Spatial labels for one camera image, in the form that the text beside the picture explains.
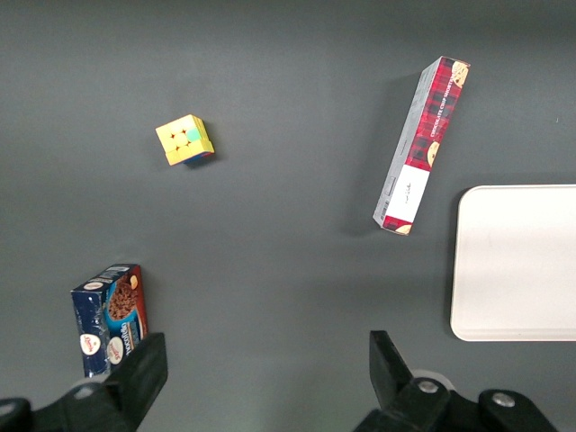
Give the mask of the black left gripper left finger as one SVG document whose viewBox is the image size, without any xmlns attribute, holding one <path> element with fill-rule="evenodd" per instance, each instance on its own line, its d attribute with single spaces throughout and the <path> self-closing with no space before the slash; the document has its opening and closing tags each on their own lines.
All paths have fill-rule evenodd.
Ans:
<svg viewBox="0 0 576 432">
<path fill-rule="evenodd" d="M 109 374 L 85 378 L 42 409 L 1 400 L 3 431 L 136 431 L 167 381 L 165 335 L 152 333 Z"/>
</svg>

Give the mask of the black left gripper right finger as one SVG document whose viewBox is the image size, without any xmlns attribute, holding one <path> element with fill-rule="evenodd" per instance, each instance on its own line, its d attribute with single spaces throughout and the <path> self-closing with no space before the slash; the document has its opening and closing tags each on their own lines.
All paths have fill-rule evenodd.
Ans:
<svg viewBox="0 0 576 432">
<path fill-rule="evenodd" d="M 432 376 L 417 377 L 384 330 L 369 338 L 370 379 L 380 408 L 357 431 L 555 431 L 526 396 L 508 390 L 468 400 Z"/>
</svg>

